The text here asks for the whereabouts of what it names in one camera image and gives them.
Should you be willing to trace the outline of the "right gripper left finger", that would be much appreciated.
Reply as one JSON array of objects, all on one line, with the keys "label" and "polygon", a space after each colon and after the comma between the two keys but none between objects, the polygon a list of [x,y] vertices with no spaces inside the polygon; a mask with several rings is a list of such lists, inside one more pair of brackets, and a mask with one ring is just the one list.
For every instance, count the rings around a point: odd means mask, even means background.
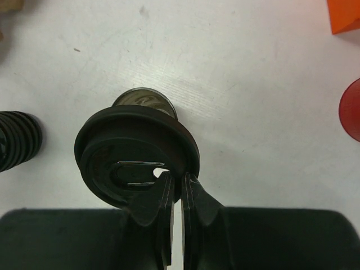
[{"label": "right gripper left finger", "polygon": [[129,206],[126,253],[129,266],[172,263],[175,180],[161,173],[153,187]]}]

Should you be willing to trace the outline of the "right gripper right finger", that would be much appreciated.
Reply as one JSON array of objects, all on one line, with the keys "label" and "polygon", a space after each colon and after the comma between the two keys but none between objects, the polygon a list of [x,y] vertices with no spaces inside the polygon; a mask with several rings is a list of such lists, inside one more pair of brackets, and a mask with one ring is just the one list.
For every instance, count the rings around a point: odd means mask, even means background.
[{"label": "right gripper right finger", "polygon": [[223,205],[208,194],[194,174],[181,186],[183,268],[214,269],[221,261],[222,229],[218,214]]}]

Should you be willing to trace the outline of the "black cup lid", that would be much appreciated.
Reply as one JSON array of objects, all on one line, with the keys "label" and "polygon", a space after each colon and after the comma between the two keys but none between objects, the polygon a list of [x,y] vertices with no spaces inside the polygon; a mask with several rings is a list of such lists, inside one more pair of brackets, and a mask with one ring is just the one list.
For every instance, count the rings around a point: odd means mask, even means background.
[{"label": "black cup lid", "polygon": [[117,208],[155,185],[156,168],[170,172],[176,200],[182,177],[200,172],[199,149],[185,126],[139,105],[108,107],[92,115],[76,137],[74,154],[86,186]]}]

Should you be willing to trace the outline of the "dark coffee cup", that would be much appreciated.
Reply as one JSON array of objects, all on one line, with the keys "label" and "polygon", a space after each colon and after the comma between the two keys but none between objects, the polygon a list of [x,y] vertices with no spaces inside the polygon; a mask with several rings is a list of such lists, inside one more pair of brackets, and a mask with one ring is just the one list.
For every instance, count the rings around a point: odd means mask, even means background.
[{"label": "dark coffee cup", "polygon": [[112,106],[139,105],[159,110],[174,119],[178,119],[177,112],[170,100],[159,91],[146,88],[132,88],[122,93]]}]

